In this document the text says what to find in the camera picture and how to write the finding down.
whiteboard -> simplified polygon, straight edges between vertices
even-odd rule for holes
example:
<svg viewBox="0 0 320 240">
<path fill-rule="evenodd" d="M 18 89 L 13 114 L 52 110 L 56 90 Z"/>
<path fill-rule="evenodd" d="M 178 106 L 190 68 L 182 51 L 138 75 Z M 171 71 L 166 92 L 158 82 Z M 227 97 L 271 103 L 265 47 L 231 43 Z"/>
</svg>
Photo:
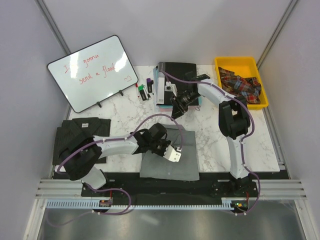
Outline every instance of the whiteboard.
<svg viewBox="0 0 320 240">
<path fill-rule="evenodd" d="M 70 50 L 117 34 L 134 66 L 263 53 L 290 0 L 40 0 Z"/>
<path fill-rule="evenodd" d="M 76 113 L 138 82 L 116 35 L 53 61 L 47 68 Z"/>
</svg>

yellow tray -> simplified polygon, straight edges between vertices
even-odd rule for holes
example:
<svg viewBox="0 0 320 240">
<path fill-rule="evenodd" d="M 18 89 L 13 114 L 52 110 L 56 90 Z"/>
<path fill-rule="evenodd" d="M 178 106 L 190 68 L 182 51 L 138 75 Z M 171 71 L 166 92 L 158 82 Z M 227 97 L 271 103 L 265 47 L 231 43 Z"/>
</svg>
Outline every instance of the yellow tray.
<svg viewBox="0 0 320 240">
<path fill-rule="evenodd" d="M 218 56 L 214 59 L 218 85 L 222 88 L 218 67 L 234 72 L 243 78 L 256 77 L 261 84 L 260 104 L 247 104 L 248 109 L 260 110 L 268 107 L 269 102 L 262 84 L 256 61 L 252 56 Z"/>
</svg>

marble tabletop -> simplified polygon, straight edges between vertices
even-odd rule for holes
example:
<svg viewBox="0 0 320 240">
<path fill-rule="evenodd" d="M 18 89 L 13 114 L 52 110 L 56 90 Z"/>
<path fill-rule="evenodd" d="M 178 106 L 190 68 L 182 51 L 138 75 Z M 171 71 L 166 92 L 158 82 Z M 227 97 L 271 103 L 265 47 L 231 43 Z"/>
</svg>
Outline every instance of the marble tabletop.
<svg viewBox="0 0 320 240">
<path fill-rule="evenodd" d="M 139 84 L 146 84 L 147 78 L 153 79 L 154 67 L 134 67 Z M 208 74 L 217 83 L 214 67 L 214 65 L 198 65 L 197 74 Z M 69 119 L 89 117 L 111 119 L 110 135 L 121 136 L 132 132 L 148 116 L 159 113 L 155 109 L 153 99 L 148 101 L 138 99 L 135 86 L 124 90 L 123 94 L 124 96 L 116 94 L 102 101 L 102 108 L 96 105 L 81 113 L 75 113 L 71 110 Z M 218 112 L 218 106 L 203 97 L 200 111 L 190 109 L 184 116 L 177 119 L 177 122 L 183 125 L 186 130 L 195 131 L 200 172 L 230 171 L 229 147 L 226 138 L 219 130 Z M 250 112 L 255 122 L 255 132 L 247 138 L 246 163 L 255 172 L 278 172 L 280 169 L 263 111 L 251 110 Z M 154 117 L 147 121 L 143 127 L 149 128 L 156 122 L 173 124 L 166 117 Z M 105 172 L 139 172 L 141 154 L 109 156 L 107 163 L 97 164 L 96 167 Z"/>
</svg>

